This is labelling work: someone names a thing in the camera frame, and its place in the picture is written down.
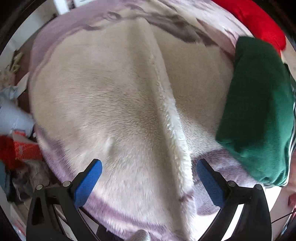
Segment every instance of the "green cloth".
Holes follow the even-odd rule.
[[[238,39],[216,141],[255,180],[267,185],[287,184],[294,126],[291,84],[272,45],[251,37]]]

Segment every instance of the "folded green fabric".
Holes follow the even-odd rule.
[[[257,181],[287,184],[294,126],[290,73],[267,42],[240,37],[216,141]]]

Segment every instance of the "white wall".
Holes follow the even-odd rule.
[[[53,0],[47,0],[22,23],[0,55],[0,70],[10,63],[13,52],[19,49],[32,34],[48,22],[54,13],[57,14],[57,10]]]

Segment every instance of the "blanket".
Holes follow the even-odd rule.
[[[219,208],[196,172],[257,182],[215,141],[235,43],[251,33],[211,1],[94,1],[36,38],[30,104],[60,181],[94,158],[103,173],[84,208],[109,231],[198,240]]]

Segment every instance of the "blue object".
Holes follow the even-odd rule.
[[[74,206],[76,208],[82,207],[89,195],[91,194],[95,184],[100,178],[103,171],[103,165],[100,160],[97,160],[86,177],[80,183],[76,191],[74,192]]]
[[[196,163],[196,172],[213,204],[222,208],[225,203],[224,192],[201,160]]]

